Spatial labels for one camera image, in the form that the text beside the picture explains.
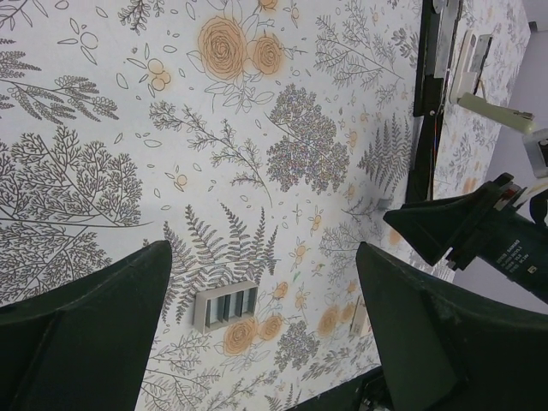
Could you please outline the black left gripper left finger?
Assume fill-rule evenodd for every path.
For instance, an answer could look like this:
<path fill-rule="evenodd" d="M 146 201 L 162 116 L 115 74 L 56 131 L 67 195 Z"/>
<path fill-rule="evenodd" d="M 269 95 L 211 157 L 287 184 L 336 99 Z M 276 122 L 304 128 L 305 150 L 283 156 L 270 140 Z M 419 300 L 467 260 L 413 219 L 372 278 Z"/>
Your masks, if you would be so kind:
<path fill-rule="evenodd" d="M 1 309 L 3 410 L 133 410 L 171 270 L 154 243 Z"/>

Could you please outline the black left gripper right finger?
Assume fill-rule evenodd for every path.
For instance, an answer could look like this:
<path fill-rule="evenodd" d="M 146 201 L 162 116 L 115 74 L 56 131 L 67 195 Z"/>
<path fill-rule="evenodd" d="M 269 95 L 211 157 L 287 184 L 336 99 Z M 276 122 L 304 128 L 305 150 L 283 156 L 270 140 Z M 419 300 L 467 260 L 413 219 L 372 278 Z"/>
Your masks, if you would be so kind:
<path fill-rule="evenodd" d="M 396 410 L 545 410 L 547 317 L 362 242 L 356 265 Z"/>

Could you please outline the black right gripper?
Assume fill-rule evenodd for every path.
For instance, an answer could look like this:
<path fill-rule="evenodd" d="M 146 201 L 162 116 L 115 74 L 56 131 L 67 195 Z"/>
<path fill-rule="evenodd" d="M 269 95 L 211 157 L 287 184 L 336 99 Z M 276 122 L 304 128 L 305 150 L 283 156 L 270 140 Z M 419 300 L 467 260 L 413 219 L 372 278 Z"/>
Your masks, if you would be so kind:
<path fill-rule="evenodd" d="M 478 258 L 547 302 L 547 192 L 518 213 L 524 190 L 503 173 L 462 196 L 402 205 L 383 220 L 429 265 L 447 255 L 452 270 Z"/>

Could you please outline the small staple box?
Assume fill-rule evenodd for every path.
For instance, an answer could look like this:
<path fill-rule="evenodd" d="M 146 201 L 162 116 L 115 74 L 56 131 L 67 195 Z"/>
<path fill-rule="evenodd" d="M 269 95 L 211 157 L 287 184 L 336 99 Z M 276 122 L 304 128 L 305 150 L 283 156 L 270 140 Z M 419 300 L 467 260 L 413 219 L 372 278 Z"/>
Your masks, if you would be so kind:
<path fill-rule="evenodd" d="M 371 324 L 366 309 L 365 300 L 362 296 L 359 297 L 354 310 L 354 317 L 351 321 L 350 335 L 357 337 L 365 337 L 371 332 Z"/>

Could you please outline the black stapler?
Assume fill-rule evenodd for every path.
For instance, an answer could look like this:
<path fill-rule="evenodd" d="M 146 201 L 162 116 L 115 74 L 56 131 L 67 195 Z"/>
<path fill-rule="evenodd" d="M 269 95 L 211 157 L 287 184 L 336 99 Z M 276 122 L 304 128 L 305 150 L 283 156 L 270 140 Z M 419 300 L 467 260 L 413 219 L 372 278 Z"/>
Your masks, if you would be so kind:
<path fill-rule="evenodd" d="M 422 123 L 408 174 L 407 203 L 433 198 L 444 107 L 461 15 L 460 0 L 422 3 L 413 111 Z"/>

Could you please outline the floral patterned table mat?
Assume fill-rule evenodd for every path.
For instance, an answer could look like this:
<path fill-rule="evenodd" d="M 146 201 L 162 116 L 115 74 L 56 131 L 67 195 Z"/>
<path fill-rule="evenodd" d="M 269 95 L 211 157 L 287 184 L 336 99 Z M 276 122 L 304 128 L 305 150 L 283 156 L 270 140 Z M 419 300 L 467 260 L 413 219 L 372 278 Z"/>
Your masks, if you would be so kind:
<path fill-rule="evenodd" d="M 4 1 L 1 302 L 152 241 L 174 263 L 139 410 L 284 410 L 380 363 L 350 335 L 405 198 L 419 1 Z M 199 292 L 258 285 L 202 334 Z"/>

